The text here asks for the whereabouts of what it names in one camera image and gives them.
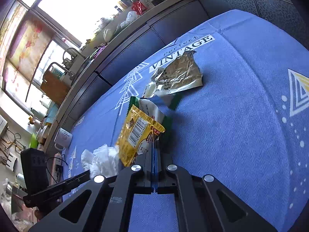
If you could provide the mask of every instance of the silver screw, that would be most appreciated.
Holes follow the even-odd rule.
[[[170,171],[175,171],[175,170],[177,170],[177,166],[174,165],[174,164],[170,164],[170,165],[167,166],[167,169],[170,170]]]
[[[131,170],[132,170],[132,171],[135,171],[135,172],[141,170],[141,168],[142,168],[142,167],[141,167],[140,165],[133,165],[133,166],[131,166]]]
[[[213,182],[214,181],[214,177],[210,174],[205,175],[204,180],[207,182]]]
[[[96,183],[101,183],[105,180],[105,177],[103,175],[97,175],[96,177],[93,178],[93,180],[96,182]]]

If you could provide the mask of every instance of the wooden cutting board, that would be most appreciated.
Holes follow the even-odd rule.
[[[46,96],[48,96],[57,105],[61,106],[66,95],[70,91],[70,87],[60,81],[50,71],[45,72],[45,80],[46,82],[43,81],[41,89],[46,93]]]

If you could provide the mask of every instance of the window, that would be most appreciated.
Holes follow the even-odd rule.
[[[45,113],[40,101],[50,99],[41,90],[42,79],[52,62],[64,66],[69,46],[61,39],[80,47],[97,21],[117,13],[116,5],[115,0],[16,0],[0,27],[2,89],[25,112],[31,114],[34,107]],[[50,68],[55,69],[65,73],[57,65]]]

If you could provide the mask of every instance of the power strip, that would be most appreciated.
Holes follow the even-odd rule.
[[[61,181],[61,175],[62,175],[62,156],[60,153],[55,154],[55,158],[53,161],[53,168],[52,168],[52,176],[56,180],[54,180],[52,177],[50,178],[50,184],[49,185],[54,185],[57,184],[59,181]]]

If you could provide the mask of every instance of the yellow snack wrapper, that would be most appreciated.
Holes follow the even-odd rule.
[[[129,166],[138,154],[150,150],[152,141],[163,132],[161,124],[132,105],[116,142],[123,165]]]

